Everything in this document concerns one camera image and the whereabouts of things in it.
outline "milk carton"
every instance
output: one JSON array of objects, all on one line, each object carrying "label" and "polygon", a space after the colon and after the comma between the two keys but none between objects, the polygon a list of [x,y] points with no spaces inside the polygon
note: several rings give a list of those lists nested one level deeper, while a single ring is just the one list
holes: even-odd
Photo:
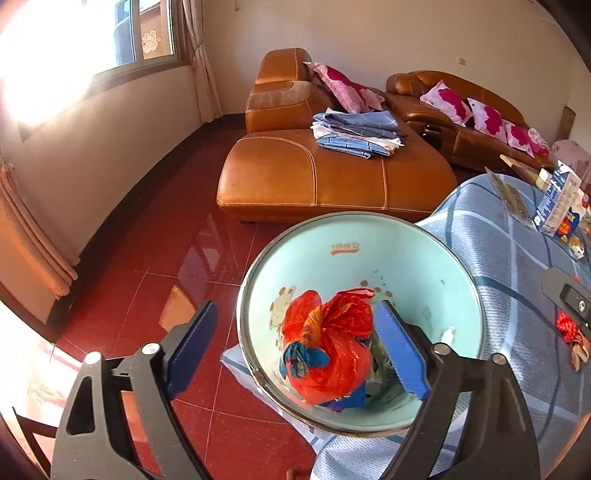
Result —
[{"label": "milk carton", "polygon": [[576,200],[581,179],[562,162],[554,170],[548,188],[534,216],[534,225],[542,233],[553,236]]}]

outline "sunlight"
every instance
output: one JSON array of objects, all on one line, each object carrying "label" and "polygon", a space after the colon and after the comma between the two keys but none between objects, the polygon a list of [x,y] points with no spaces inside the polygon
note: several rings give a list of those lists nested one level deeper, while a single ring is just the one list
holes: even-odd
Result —
[{"label": "sunlight", "polygon": [[85,10],[80,0],[30,0],[0,36],[0,76],[15,119],[48,121],[84,95],[93,74]]}]

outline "red plastic bag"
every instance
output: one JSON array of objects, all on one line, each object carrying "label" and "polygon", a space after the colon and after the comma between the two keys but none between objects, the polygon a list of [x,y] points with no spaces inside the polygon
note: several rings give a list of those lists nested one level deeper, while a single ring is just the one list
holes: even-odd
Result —
[{"label": "red plastic bag", "polygon": [[291,386],[306,402],[318,405],[342,398],[367,379],[372,357],[360,340],[369,339],[374,328],[367,302],[373,296],[372,290],[357,288],[338,292],[323,304],[318,292],[308,290],[290,304],[282,326],[284,351],[298,344],[328,356],[325,366],[299,365],[302,370],[292,365],[298,361],[294,356],[282,359]]}]

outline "leather sofa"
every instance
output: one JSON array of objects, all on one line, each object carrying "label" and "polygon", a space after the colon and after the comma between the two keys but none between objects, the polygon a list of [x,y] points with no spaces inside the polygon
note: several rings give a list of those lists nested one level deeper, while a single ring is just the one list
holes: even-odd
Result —
[{"label": "leather sofa", "polygon": [[410,127],[392,157],[370,160],[322,148],[310,125],[336,99],[311,81],[301,48],[269,52],[246,104],[246,130],[229,153],[218,205],[244,221],[296,223],[347,210],[410,222],[427,217],[457,186],[448,162]]},{"label": "leather sofa", "polygon": [[387,91],[384,93],[388,108],[419,134],[427,124],[441,127],[442,145],[439,151],[451,163],[476,171],[484,171],[484,167],[488,167],[499,173],[512,174],[510,167],[499,158],[502,154],[536,169],[544,167],[553,170],[554,164],[547,158],[540,155],[532,158],[527,153],[511,148],[473,128],[456,125],[436,108],[421,102],[420,96],[440,80],[464,101],[466,98],[479,100],[498,110],[504,119],[527,127],[520,111],[496,93],[450,73],[431,70],[398,73],[388,78]]}]

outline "light blue bowl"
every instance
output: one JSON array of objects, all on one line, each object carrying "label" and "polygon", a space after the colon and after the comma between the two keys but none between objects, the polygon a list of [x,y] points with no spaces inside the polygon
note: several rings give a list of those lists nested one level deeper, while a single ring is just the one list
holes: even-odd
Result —
[{"label": "light blue bowl", "polygon": [[291,301],[316,290],[379,289],[408,323],[461,356],[480,354],[484,310],[470,274],[425,230],[377,213],[345,212],[303,222],[273,240],[250,267],[238,296],[242,352],[258,384],[281,408],[323,430],[387,436],[410,427],[421,402],[394,387],[369,408],[341,413],[305,403],[278,371],[281,322]]}]

